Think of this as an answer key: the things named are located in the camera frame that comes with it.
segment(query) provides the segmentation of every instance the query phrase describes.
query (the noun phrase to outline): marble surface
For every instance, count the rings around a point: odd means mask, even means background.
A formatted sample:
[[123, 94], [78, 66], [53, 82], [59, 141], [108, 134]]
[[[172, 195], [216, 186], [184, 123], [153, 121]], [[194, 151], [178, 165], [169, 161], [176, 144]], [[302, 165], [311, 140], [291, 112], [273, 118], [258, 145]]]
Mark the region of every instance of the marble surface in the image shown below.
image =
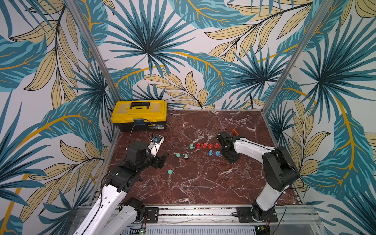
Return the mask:
[[[170, 153], [165, 166], [142, 172], [143, 181], [132, 187], [126, 199], [135, 197], [146, 204], [251, 204], [266, 183], [262, 164], [245, 155], [231, 164], [222, 155], [209, 156], [208, 148], [196, 148], [197, 143], [212, 143], [216, 150], [220, 128], [235, 128], [251, 141], [273, 146], [259, 111], [167, 111], [167, 129], [154, 132], [165, 137], [158, 152], [159, 156]], [[149, 143], [150, 137], [151, 132], [133, 132], [131, 142]], [[109, 170], [124, 160], [128, 140], [129, 132], [122, 132]], [[282, 194], [278, 203], [297, 204], [294, 190]]]

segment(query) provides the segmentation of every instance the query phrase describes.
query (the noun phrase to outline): tropical leaf wallpaper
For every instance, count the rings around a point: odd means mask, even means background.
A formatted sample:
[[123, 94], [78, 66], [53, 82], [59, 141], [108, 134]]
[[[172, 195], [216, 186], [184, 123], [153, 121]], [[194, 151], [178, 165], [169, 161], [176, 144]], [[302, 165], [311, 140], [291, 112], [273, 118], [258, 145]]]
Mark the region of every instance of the tropical leaf wallpaper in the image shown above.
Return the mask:
[[170, 108], [262, 108], [321, 2], [106, 1], [108, 27], [93, 35], [107, 35], [97, 44], [123, 100], [148, 99], [140, 94], [156, 86]]
[[[100, 45], [105, 4], [78, 2]], [[0, 234], [67, 234], [104, 170], [115, 102], [64, 1], [0, 9]]]
[[[376, 2], [334, 4], [267, 113], [328, 234], [376, 234]], [[332, 27], [325, 30], [326, 22]], [[264, 93], [266, 100], [270, 91]]]
[[[121, 99], [249, 109], [323, 1], [77, 3]], [[65, 235], [104, 170], [113, 91], [63, 0], [0, 10], [0, 235]], [[375, 16], [374, 0], [335, 0], [267, 113], [329, 234], [376, 234]]]

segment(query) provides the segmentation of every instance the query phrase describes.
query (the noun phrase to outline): yellow leaf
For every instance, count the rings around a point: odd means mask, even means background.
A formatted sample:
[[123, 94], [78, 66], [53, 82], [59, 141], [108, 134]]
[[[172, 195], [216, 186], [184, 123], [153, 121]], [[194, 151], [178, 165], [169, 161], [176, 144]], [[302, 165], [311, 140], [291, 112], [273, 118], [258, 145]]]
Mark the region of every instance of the yellow leaf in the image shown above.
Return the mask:
[[64, 90], [65, 97], [67, 98], [67, 102], [71, 102], [74, 98], [77, 97], [73, 89], [69, 88], [70, 85], [68, 84], [67, 81], [65, 81], [65, 79], [61, 78], [61, 84], [63, 85], [63, 90]]
[[29, 178], [33, 179], [33, 180], [49, 179], [49, 178], [55, 177], [55, 176], [63, 173], [66, 170], [74, 168], [75, 166], [77, 166], [77, 164], [69, 165], [69, 164], [66, 164], [66, 163], [58, 163], [58, 164], [55, 164], [55, 165], [50, 166], [50, 167], [43, 170], [46, 173], [47, 176], [39, 176], [37, 174], [31, 174], [31, 175], [29, 175]]
[[369, 18], [376, 16], [376, 3], [374, 0], [356, 0], [355, 9], [360, 17]]
[[220, 54], [222, 54], [222, 52], [224, 52], [227, 48], [229, 48], [237, 40], [239, 40], [239, 38], [235, 38], [231, 42], [226, 42], [226, 43], [223, 43], [221, 45], [214, 47], [214, 49], [211, 50], [208, 55], [218, 57]]
[[65, 173], [55, 184], [53, 187], [50, 196], [48, 197], [47, 204], [52, 204], [53, 201], [58, 197], [59, 190], [63, 191], [65, 185], [67, 184], [70, 175], [72, 174], [73, 169], [70, 169], [67, 173]]
[[218, 56], [218, 58], [220, 58], [220, 59], [223, 60], [223, 61], [224, 61], [225, 57], [226, 57], [226, 54], [223, 54], [223, 55], [221, 55], [221, 56]]
[[343, 10], [342, 12], [342, 15], [341, 15], [341, 26], [343, 25], [343, 23], [345, 23], [347, 17], [349, 16], [349, 13], [350, 13], [350, 9], [351, 9], [351, 6], [352, 6], [352, 3], [353, 3], [353, 0], [350, 0], [345, 9]]
[[181, 90], [181, 88], [179, 88], [175, 85], [172, 85], [172, 84], [156, 84], [155, 86], [160, 88], [160, 89], [166, 88], [166, 90]]
[[22, 222], [25, 222], [30, 215], [34, 212], [36, 207], [41, 203], [41, 201], [44, 199], [44, 197], [50, 192], [52, 187], [55, 186], [57, 183], [58, 179], [53, 179], [48, 181], [47, 183], [44, 184], [45, 188], [39, 188], [37, 189], [26, 201], [26, 203], [29, 206], [24, 206], [22, 208], [21, 214], [20, 214], [20, 219]]
[[35, 29], [22, 35], [11, 37], [9, 39], [16, 42], [29, 40], [30, 42], [36, 43], [41, 42], [44, 37], [46, 37], [47, 46], [49, 46], [55, 38], [56, 26], [58, 24], [54, 20], [49, 20], [49, 23], [50, 25], [52, 25], [52, 28], [46, 21], [43, 21]]
[[274, 15], [280, 12], [280, 9], [277, 7], [272, 7], [271, 13], [269, 14], [269, 5], [262, 5], [261, 6], [261, 13], [260, 13], [260, 6], [238, 6], [233, 4], [228, 4], [230, 8], [239, 10], [240, 14], [242, 15], [254, 15], [250, 21], [258, 21], [268, 18], [271, 15]]
[[103, 146], [103, 148], [102, 148], [102, 157], [103, 157], [104, 159], [106, 159], [106, 158], [107, 158], [107, 155], [108, 155], [108, 148], [105, 147], [105, 146]]
[[300, 22], [302, 22], [305, 19], [305, 17], [307, 16], [308, 12], [311, 10], [311, 6], [312, 5], [309, 5], [305, 8], [303, 8], [302, 10], [298, 11], [297, 13], [295, 13], [295, 15], [293, 15], [286, 22], [286, 24], [283, 27], [283, 29], [282, 29], [281, 33], [279, 34], [278, 38], [285, 36], [288, 32], [293, 30]]
[[83, 181], [81, 183], [81, 186], [78, 190], [80, 190], [85, 185], [86, 181], [88, 181], [89, 177], [91, 176], [91, 172], [97, 166], [99, 161], [100, 161], [99, 159], [91, 160], [91, 163], [90, 163], [88, 169], [86, 170], [85, 176], [84, 176]]
[[[61, 1], [61, 0], [48, 0], [48, 2], [46, 2], [45, 0], [38, 0], [39, 4], [41, 5], [41, 7], [38, 6], [39, 10], [44, 14], [44, 15], [48, 15], [48, 14], [53, 14], [53, 13], [56, 13], [57, 11], [61, 11], [64, 7], [64, 1]], [[31, 12], [35, 12], [37, 13], [37, 11], [34, 9], [34, 8], [29, 8]]]
[[183, 92], [170, 91], [170, 92], [166, 92], [166, 93], [169, 94], [172, 97], [177, 97], [179, 99], [193, 99], [191, 96], [189, 96], [189, 95], [187, 95]]
[[61, 97], [61, 90], [60, 90], [60, 71], [59, 71], [59, 69], [56, 70], [56, 79], [55, 79], [55, 82], [52, 86], [51, 99], [52, 99], [53, 109], [57, 109], [60, 105], [63, 104], [62, 97]]
[[276, 15], [272, 19], [270, 19], [261, 29], [259, 41], [260, 41], [260, 50], [263, 48], [266, 44], [266, 41], [268, 40], [268, 37], [270, 35], [270, 32], [272, 29], [276, 26], [279, 19], [281, 18], [282, 14]]
[[296, 133], [295, 128], [293, 128], [293, 140], [294, 140], [293, 144], [296, 149], [296, 152], [298, 156], [301, 156], [302, 155], [302, 142], [300, 141], [300, 138], [298, 134]]
[[85, 171], [88, 168], [89, 164], [90, 164], [90, 161], [87, 161], [76, 170], [67, 188], [65, 189], [64, 194], [69, 192], [72, 188], [74, 188], [78, 184], [78, 182], [82, 179], [83, 175], [85, 174]]
[[[274, 0], [274, 2], [278, 1], [280, 1], [281, 4], [292, 4], [291, 0]], [[294, 0], [294, 5], [303, 5], [311, 2], [313, 2], [313, 0]]]
[[205, 32], [205, 34], [213, 39], [228, 39], [239, 35], [243, 35], [248, 32], [254, 25], [242, 24], [239, 26], [232, 26], [229, 28], [221, 29], [214, 32]]
[[201, 105], [204, 105], [206, 101], [208, 100], [208, 91], [205, 88], [202, 88], [199, 93], [197, 94], [197, 99], [201, 103]]
[[240, 58], [243, 58], [251, 50], [251, 47], [255, 44], [257, 32], [259, 29], [260, 24], [257, 27], [253, 28], [244, 38], [243, 42], [240, 44]]
[[40, 63], [34, 79], [24, 88], [27, 91], [36, 91], [43, 88], [51, 79], [56, 67], [56, 50], [47, 52], [46, 57]]
[[296, 123], [295, 127], [298, 130], [299, 135], [303, 138], [303, 125], [297, 115], [294, 115], [294, 123]]
[[102, 2], [103, 2], [104, 4], [106, 4], [107, 6], [109, 6], [109, 7], [111, 7], [112, 9], [115, 10], [115, 6], [114, 6], [114, 4], [112, 3], [111, 0], [102, 0]]
[[304, 120], [305, 120], [305, 114], [304, 114], [305, 107], [304, 107], [303, 103], [299, 99], [295, 100], [295, 107], [296, 107], [296, 110], [298, 111], [298, 114], [299, 114], [299, 117], [300, 117], [300, 121], [301, 121], [301, 123], [303, 125], [304, 124]]
[[376, 147], [376, 133], [365, 133], [364, 135], [368, 143], [370, 143], [372, 147]]
[[226, 62], [233, 62], [235, 59], [236, 54], [236, 43], [232, 45], [232, 47], [227, 51], [225, 61]]
[[83, 162], [88, 160], [80, 148], [66, 145], [63, 140], [60, 140], [60, 149], [66, 158], [75, 162]]
[[100, 158], [99, 150], [95, 147], [93, 142], [85, 142], [85, 149], [88, 155], [92, 158]]
[[240, 109], [245, 109], [249, 106], [251, 106], [251, 99], [248, 99], [247, 102]]
[[65, 11], [65, 19], [67, 20], [67, 26], [69, 30], [69, 34], [71, 35], [74, 44], [76, 45], [76, 48], [78, 50], [78, 39], [77, 39], [77, 31], [76, 31], [76, 24], [74, 23], [73, 17], [70, 13], [70, 11], [67, 9]]
[[303, 186], [303, 181], [301, 179], [298, 179], [297, 181], [295, 181], [295, 184], [296, 184], [296, 187], [299, 188], [301, 192], [305, 192], [307, 190], [307, 184], [305, 183]]
[[302, 169], [300, 170], [301, 176], [308, 176], [309, 174], [314, 173], [318, 169], [319, 161], [308, 159], [303, 163]]
[[168, 78], [170, 81], [172, 81], [173, 83], [178, 85], [181, 89], [184, 89], [182, 81], [180, 81], [180, 79], [175, 74], [170, 72], [170, 75], [167, 75], [167, 71], [166, 71], [165, 67], [163, 67], [162, 70], [163, 70], [163, 74], [166, 76], [166, 78]]
[[189, 72], [187, 76], [185, 77], [185, 85], [187, 86], [188, 92], [192, 96], [196, 96], [197, 85], [193, 79], [193, 71]]
[[253, 99], [253, 102], [259, 106], [264, 106], [264, 103], [262, 100], [259, 100], [259, 99]]
[[59, 35], [59, 41], [60, 41], [61, 48], [63, 49], [63, 51], [65, 52], [67, 57], [74, 63], [74, 65], [76, 67], [78, 67], [77, 59], [76, 59], [72, 50], [69, 47], [67, 38], [65, 37], [65, 33], [64, 33], [62, 28], [59, 29], [58, 35]]
[[296, 167], [299, 169], [300, 168], [300, 157], [296, 150], [293, 148], [293, 146], [290, 143], [290, 140], [288, 140], [288, 146], [290, 148], [291, 156], [293, 157], [294, 163]]
[[205, 109], [215, 109], [214, 105], [206, 105]]
[[62, 67], [64, 74], [68, 77], [69, 81], [71, 81], [73, 86], [77, 87], [77, 81], [72, 79], [72, 78], [76, 78], [76, 76], [73, 72], [73, 68], [72, 68], [71, 64], [69, 63], [68, 59], [63, 54], [59, 45], [58, 45], [58, 55], [59, 55], [60, 65]]
[[197, 103], [197, 101], [195, 100], [173, 100], [173, 102], [178, 103], [178, 104], [187, 104], [187, 105], [201, 107], [199, 103]]
[[93, 180], [97, 179], [99, 177], [99, 175], [101, 174], [102, 172], [102, 169], [103, 169], [103, 164], [98, 168], [96, 174], [94, 175], [93, 177]]
[[312, 107], [308, 110], [307, 113], [307, 121], [306, 121], [306, 126], [305, 126], [305, 131], [304, 131], [304, 140], [307, 140], [308, 135], [311, 133], [312, 128], [313, 128], [313, 114], [310, 115], [315, 108], [315, 105], [312, 105]]
[[156, 75], [156, 74], [145, 75], [144, 76], [144, 80], [153, 81], [153, 82], [163, 82], [165, 84], [169, 84], [170, 83], [164, 77], [161, 77], [160, 75]]
[[308, 141], [308, 144], [304, 147], [303, 158], [306, 158], [314, 154], [320, 146], [321, 141], [328, 135], [330, 135], [329, 132], [321, 131], [312, 136], [312, 138]]

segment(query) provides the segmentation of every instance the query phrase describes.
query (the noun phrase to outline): teal palm leaf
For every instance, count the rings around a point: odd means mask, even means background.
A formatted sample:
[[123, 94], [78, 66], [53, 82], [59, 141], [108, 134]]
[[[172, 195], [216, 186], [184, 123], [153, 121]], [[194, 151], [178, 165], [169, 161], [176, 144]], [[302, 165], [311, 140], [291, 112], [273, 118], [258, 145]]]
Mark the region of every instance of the teal palm leaf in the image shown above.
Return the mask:
[[[78, 5], [89, 25], [94, 40], [98, 46], [102, 45], [107, 37], [108, 25], [105, 21], [108, 20], [106, 7], [102, 0], [78, 0]], [[93, 57], [83, 35], [80, 35], [83, 54], [87, 61], [92, 61]]]
[[251, 56], [246, 53], [249, 63], [246, 63], [235, 54], [236, 58], [238, 58], [243, 66], [232, 64], [234, 77], [230, 84], [234, 92], [230, 95], [230, 98], [235, 94], [238, 95], [237, 99], [243, 95], [248, 97], [252, 94], [252, 97], [260, 99], [265, 85], [273, 85], [278, 80], [285, 65], [287, 64], [286, 58], [288, 55], [284, 56], [283, 58], [279, 58], [279, 54], [277, 54], [271, 60], [269, 48], [265, 61], [260, 60], [260, 62], [258, 62], [252, 47], [250, 52]]
[[189, 23], [181, 23], [183, 19], [180, 19], [172, 26], [167, 26], [175, 15], [173, 12], [165, 18], [167, 0], [163, 1], [161, 7], [159, 7], [159, 1], [148, 0], [147, 9], [144, 7], [144, 2], [139, 0], [139, 10], [135, 8], [132, 1], [129, 1], [132, 14], [128, 12], [122, 3], [118, 0], [116, 1], [123, 10], [126, 18], [112, 8], [109, 9], [118, 17], [122, 26], [108, 20], [105, 22], [119, 31], [119, 33], [107, 32], [108, 35], [121, 40], [121, 42], [106, 41], [105, 43], [120, 45], [127, 49], [111, 50], [112, 52], [122, 53], [122, 55], [115, 58], [147, 56], [150, 74], [152, 74], [152, 70], [155, 66], [162, 77], [163, 71], [161, 65], [166, 68], [167, 74], [170, 74], [169, 67], [179, 71], [171, 62], [184, 66], [176, 59], [184, 59], [179, 53], [189, 52], [183, 49], [177, 49], [176, 47], [189, 41], [178, 41], [178, 39], [191, 31], [180, 35], [177, 34]]
[[[324, 35], [327, 35], [333, 29], [335, 24], [339, 21], [348, 1], [349, 0], [333, 2], [331, 9], [325, 15], [317, 32], [313, 35], [308, 45], [306, 46], [305, 51], [309, 51], [310, 49], [314, 48], [320, 41], [322, 41], [322, 39], [324, 39]], [[307, 26], [310, 22], [312, 22], [312, 19], [322, 2], [324, 2], [324, 0], [313, 1], [311, 10], [305, 18], [302, 27], [278, 46], [277, 54], [291, 55], [294, 52], [296, 46], [298, 45], [304, 32], [306, 31]]]
[[64, 103], [55, 110], [49, 111], [38, 124], [33, 134], [39, 133], [43, 138], [55, 138], [60, 135], [73, 133], [85, 142], [93, 142], [102, 152], [102, 133], [99, 119], [92, 107], [83, 101]]
[[144, 78], [144, 70], [125, 68], [111, 73], [122, 100], [133, 100], [133, 86]]
[[[227, 99], [223, 102], [223, 104], [222, 104], [222, 108], [221, 109], [240, 109], [241, 107], [243, 107], [248, 101], [245, 101], [245, 102], [243, 102], [243, 103], [241, 103], [241, 104], [239, 104], [240, 103], [240, 100], [238, 100], [235, 104], [232, 104], [232, 101], [233, 100], [230, 100], [230, 102], [229, 103], [227, 103]], [[242, 108], [242, 109], [249, 109], [251, 107], [251, 105], [250, 106], [247, 106], [247, 107], [244, 107], [244, 108]]]
[[323, 110], [327, 110], [328, 119], [330, 120], [332, 108], [336, 115], [338, 114], [336, 99], [342, 103], [347, 112], [350, 112], [350, 108], [343, 95], [369, 100], [355, 94], [353, 91], [355, 89], [376, 91], [375, 88], [353, 83], [376, 80], [375, 76], [371, 75], [371, 73], [376, 72], [376, 69], [359, 69], [376, 60], [375, 58], [367, 59], [369, 55], [376, 51], [376, 37], [374, 36], [376, 29], [373, 27], [374, 21], [375, 19], [371, 20], [365, 27], [360, 27], [362, 23], [362, 20], [360, 20], [356, 27], [350, 31], [350, 17], [346, 29], [342, 30], [343, 35], [341, 37], [341, 24], [338, 24], [331, 47], [329, 47], [329, 37], [325, 35], [324, 55], [321, 53], [319, 44], [316, 45], [317, 56], [313, 55], [312, 52], [308, 52], [314, 66], [312, 67], [310, 63], [304, 61], [307, 69], [301, 68], [301, 70], [310, 78], [314, 79], [316, 84], [302, 100], [303, 102], [311, 97], [306, 112], [311, 108], [314, 100], [316, 100], [317, 105], [314, 107], [312, 114], [319, 107], [320, 120]]
[[78, 95], [75, 100], [81, 100], [87, 103], [87, 105], [91, 107], [91, 111], [94, 113], [95, 117], [101, 116], [102, 124], [106, 125], [110, 120], [109, 110], [113, 110], [115, 103], [109, 95], [109, 90], [107, 88], [108, 85], [97, 66], [97, 63], [93, 60], [92, 62], [89, 62], [89, 64], [90, 68], [85, 64], [82, 64], [86, 70], [83, 70], [81, 67], [79, 68], [85, 75], [73, 71], [76, 74], [77, 79], [72, 78], [87, 87], [70, 88], [84, 92], [83, 94]]
[[[344, 113], [336, 116], [334, 135], [333, 149], [319, 163], [317, 173], [304, 177], [304, 181], [316, 191], [343, 202], [347, 210], [335, 205], [328, 206], [347, 216], [369, 234], [376, 234], [376, 198], [373, 193], [376, 190], [376, 164], [364, 129], [351, 114]], [[338, 218], [333, 221], [343, 224], [343, 220]], [[348, 222], [344, 225], [353, 227]]]
[[[263, 103], [266, 103], [271, 91], [274, 88], [274, 84], [268, 87], [264, 94], [261, 97]], [[278, 92], [278, 95], [273, 100], [273, 103], [270, 106], [270, 110], [275, 110], [284, 100], [297, 100], [299, 99], [302, 93], [299, 83], [294, 82], [292, 79], [286, 79], [285, 83], [281, 87], [281, 90]]]
[[283, 109], [281, 107], [282, 105], [279, 105], [276, 110], [272, 111], [270, 109], [266, 117], [271, 130], [278, 141], [278, 144], [288, 148], [284, 131], [295, 126], [296, 124], [289, 124], [295, 113], [293, 112], [293, 109], [286, 110], [286, 105], [287, 103], [285, 103]]
[[185, 54], [189, 65], [204, 76], [208, 99], [203, 105], [212, 105], [230, 90], [234, 72], [231, 64], [205, 53]]
[[18, 114], [16, 115], [14, 121], [8, 128], [8, 130], [3, 133], [3, 124], [5, 121], [5, 116], [8, 110], [9, 101], [11, 98], [12, 93], [9, 95], [3, 112], [0, 116], [0, 133], [3, 134], [3, 139], [0, 142], [0, 197], [13, 201], [15, 203], [19, 203], [22, 205], [28, 206], [25, 200], [23, 200], [19, 195], [15, 194], [14, 192], [8, 190], [10, 188], [39, 188], [44, 187], [44, 185], [40, 182], [33, 181], [33, 180], [13, 180], [14, 177], [24, 175], [24, 174], [38, 174], [41, 176], [46, 176], [44, 171], [40, 169], [33, 169], [30, 168], [32, 165], [43, 161], [48, 158], [52, 158], [51, 156], [41, 157], [29, 162], [26, 160], [33, 156], [34, 154], [38, 153], [42, 149], [46, 148], [48, 145], [40, 146], [35, 149], [30, 148], [39, 142], [41, 138], [37, 137], [21, 148], [21, 145], [24, 138], [30, 134], [33, 129], [36, 128], [36, 125], [27, 128], [23, 131], [19, 136], [16, 136], [13, 140], [13, 135], [18, 124], [18, 120], [21, 113], [21, 107], [18, 110]]
[[224, 29], [246, 23], [253, 16], [245, 16], [226, 6], [224, 0], [169, 0], [177, 14], [200, 29]]
[[[140, 92], [133, 91], [133, 97], [135, 97], [137, 100], [163, 100], [163, 95], [165, 94], [166, 88], [162, 90], [161, 93], [158, 93], [158, 89], [156, 84], [153, 85], [153, 92], [150, 90], [151, 84], [148, 84], [146, 87], [146, 91], [141, 89], [138, 85], [138, 89]], [[172, 102], [167, 102], [167, 108], [183, 108], [184, 104], [176, 104]]]
[[[0, 220], [0, 224], [3, 224], [4, 218]], [[22, 228], [23, 223], [20, 218], [14, 215], [9, 216], [8, 223], [6, 224], [6, 228], [9, 232], [4, 232], [4, 235], [22, 235]]]
[[39, 215], [39, 220], [43, 224], [50, 224], [48, 228], [40, 232], [38, 235], [43, 235], [48, 233], [49, 235], [67, 235], [70, 226], [72, 225], [74, 215], [80, 206], [84, 205], [90, 198], [90, 194], [94, 188], [90, 188], [92, 181], [86, 181], [84, 187], [82, 188], [80, 194], [78, 195], [76, 201], [71, 205], [64, 194], [59, 190], [60, 200], [63, 207], [55, 206], [52, 204], [43, 203], [45, 209], [53, 214], [64, 213], [57, 218], [47, 218], [45, 216]]
[[0, 36], [0, 92], [10, 92], [35, 73], [46, 55], [46, 40], [11, 42]]
[[[17, 13], [22, 17], [22, 19], [24, 19], [24, 21], [26, 21], [26, 23], [33, 29], [34, 27], [30, 24], [30, 22], [27, 20], [25, 14], [26, 12], [29, 14], [29, 16], [31, 16], [40, 26], [42, 26], [40, 24], [40, 21], [37, 19], [37, 17], [34, 15], [34, 12], [36, 12], [39, 17], [41, 17], [51, 28], [52, 25], [50, 24], [50, 22], [47, 20], [46, 16], [45, 15], [48, 15], [51, 17], [50, 13], [48, 13], [47, 10], [45, 10], [45, 8], [41, 5], [41, 2], [38, 1], [38, 0], [8, 0], [7, 2], [9, 2], [10, 5], [12, 5], [12, 7], [17, 11]], [[48, 1], [48, 0], [44, 0], [44, 2], [46, 2], [55, 12], [53, 13], [57, 13], [58, 10], [56, 10], [56, 8]], [[5, 1], [4, 0], [0, 0], [0, 10], [1, 12], [3, 13], [3, 17], [5, 19], [5, 22], [6, 22], [6, 25], [8, 27], [8, 37], [11, 37], [12, 33], [13, 33], [13, 26], [12, 26], [12, 19], [11, 19], [11, 15], [9, 14], [10, 12], [13, 11], [13, 9], [8, 9], [8, 6], [7, 4], [5, 4]]]

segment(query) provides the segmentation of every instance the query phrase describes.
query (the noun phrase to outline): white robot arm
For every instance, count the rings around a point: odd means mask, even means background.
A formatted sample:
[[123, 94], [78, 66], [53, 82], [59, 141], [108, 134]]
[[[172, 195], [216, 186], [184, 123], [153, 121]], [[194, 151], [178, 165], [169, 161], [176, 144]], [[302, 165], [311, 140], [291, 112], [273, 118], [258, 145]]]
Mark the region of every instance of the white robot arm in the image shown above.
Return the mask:
[[106, 225], [116, 206], [125, 198], [132, 185], [138, 180], [142, 181], [140, 173], [149, 166], [154, 168], [164, 166], [168, 154], [161, 158], [156, 156], [163, 141], [164, 137], [155, 135], [149, 145], [135, 141], [129, 146], [125, 164], [115, 167], [110, 172], [101, 195], [74, 235], [116, 235], [134, 221], [143, 220], [145, 204], [131, 198], [120, 213]]
[[284, 190], [296, 181], [300, 175], [289, 152], [284, 147], [264, 146], [239, 135], [230, 137], [226, 132], [218, 134], [223, 156], [231, 163], [245, 154], [264, 165], [266, 184], [256, 201], [252, 203], [252, 218], [261, 222], [274, 213], [274, 205]]

